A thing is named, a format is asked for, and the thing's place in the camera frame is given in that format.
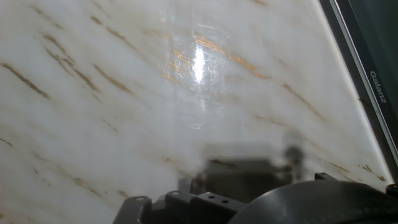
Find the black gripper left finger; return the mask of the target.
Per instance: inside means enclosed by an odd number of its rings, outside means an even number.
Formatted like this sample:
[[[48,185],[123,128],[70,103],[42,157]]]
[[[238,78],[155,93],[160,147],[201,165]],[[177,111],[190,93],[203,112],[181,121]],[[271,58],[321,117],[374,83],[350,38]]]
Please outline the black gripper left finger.
[[[114,224],[226,224],[245,203],[206,192],[171,191],[156,202],[148,196],[127,198]]]

